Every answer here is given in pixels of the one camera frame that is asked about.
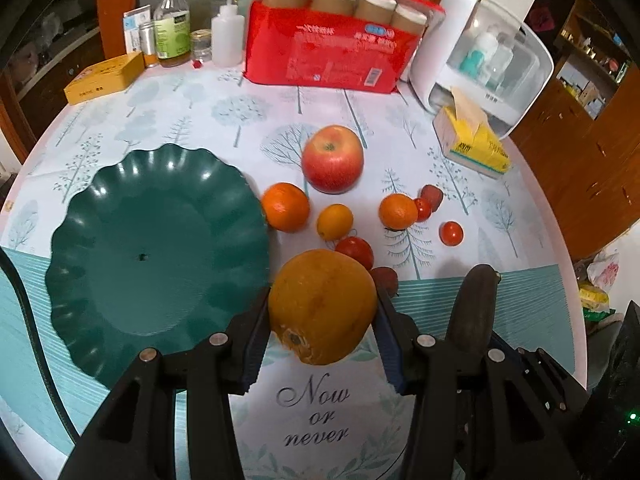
red tomato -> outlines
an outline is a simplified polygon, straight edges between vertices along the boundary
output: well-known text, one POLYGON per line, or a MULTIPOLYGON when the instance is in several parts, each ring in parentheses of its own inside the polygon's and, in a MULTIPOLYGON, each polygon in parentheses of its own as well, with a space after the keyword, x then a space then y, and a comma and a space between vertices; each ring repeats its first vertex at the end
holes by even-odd
POLYGON ((335 250, 353 258, 367 270, 371 270, 371 267, 373 267, 373 251, 371 246, 362 238, 350 236, 340 240, 335 246, 335 250))
POLYGON ((449 247, 458 245, 465 236, 458 222, 444 222, 444 224, 440 226, 439 234, 442 243, 449 247))
POLYGON ((425 198, 414 198, 414 202, 418 208, 418 219, 416 222, 424 222, 431 216, 431 204, 425 198))

green label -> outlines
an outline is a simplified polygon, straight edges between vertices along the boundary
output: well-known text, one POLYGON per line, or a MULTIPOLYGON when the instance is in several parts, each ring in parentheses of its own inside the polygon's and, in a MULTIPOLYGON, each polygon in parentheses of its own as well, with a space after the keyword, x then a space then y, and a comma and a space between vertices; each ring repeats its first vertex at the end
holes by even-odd
POLYGON ((154 22, 156 50, 160 59, 181 56, 191 48, 189 13, 180 12, 154 22))

table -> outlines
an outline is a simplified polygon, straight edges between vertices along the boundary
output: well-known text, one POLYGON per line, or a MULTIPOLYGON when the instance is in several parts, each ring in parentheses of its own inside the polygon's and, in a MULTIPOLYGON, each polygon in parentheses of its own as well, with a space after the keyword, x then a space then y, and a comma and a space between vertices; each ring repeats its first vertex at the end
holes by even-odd
MULTIPOLYGON (((354 212, 358 236, 372 245, 375 265, 398 272, 396 309, 410 314, 421 330, 444 334, 462 276, 486 262, 502 273, 496 332, 513 346, 542 346, 586 382, 586 340, 573 270, 551 209, 522 156, 505 142, 514 168, 500 180, 449 162, 441 154, 433 117, 407 85, 399 89, 381 95, 258 86, 242 78, 239 68, 185 65, 148 70, 125 92, 60 113, 16 179, 0 214, 0 243, 24 280, 49 367, 79 430, 107 390, 72 364, 50 325, 44 287, 50 237, 69 199, 99 168, 116 164, 130 150, 152 150, 166 142, 210 150, 237 166, 258 195, 279 181, 308 194, 309 227, 274 236, 272 273, 295 254, 323 247, 316 217, 331 203, 345 203, 354 212), (365 149, 358 185, 340 196, 312 189, 300 171, 300 146, 332 123, 353 129, 365 149), (416 196, 429 183, 446 193, 439 210, 406 232, 385 231, 377 218, 382 197, 395 191, 416 196), (439 224, 449 220, 465 230, 456 248, 438 239, 439 224)), ((4 276, 0 298, 0 352, 12 356, 0 362, 0 396, 28 427, 66 454, 72 444, 50 405, 4 276)), ((386 382, 369 330, 350 356, 328 367, 300 363, 272 335, 257 383, 231 404, 247 478, 376 480, 398 471, 413 399, 397 396, 386 382)), ((176 419, 179 478, 188 478, 184 417, 182 394, 176 419)))

glass bottle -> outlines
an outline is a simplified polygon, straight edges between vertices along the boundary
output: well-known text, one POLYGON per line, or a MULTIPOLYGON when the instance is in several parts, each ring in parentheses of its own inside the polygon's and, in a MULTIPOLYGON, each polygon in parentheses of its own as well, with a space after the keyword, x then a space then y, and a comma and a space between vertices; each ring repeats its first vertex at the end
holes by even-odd
POLYGON ((158 61, 165 68, 191 57, 190 14, 185 0, 162 0, 154 11, 158 61))

barcode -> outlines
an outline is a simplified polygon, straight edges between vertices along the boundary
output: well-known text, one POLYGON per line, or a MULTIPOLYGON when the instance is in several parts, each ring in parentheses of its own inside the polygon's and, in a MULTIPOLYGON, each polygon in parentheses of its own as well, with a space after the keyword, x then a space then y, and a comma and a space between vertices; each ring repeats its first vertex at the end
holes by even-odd
POLYGON ((372 68, 367 74, 367 78, 364 80, 364 86, 375 86, 382 74, 381 68, 372 68))

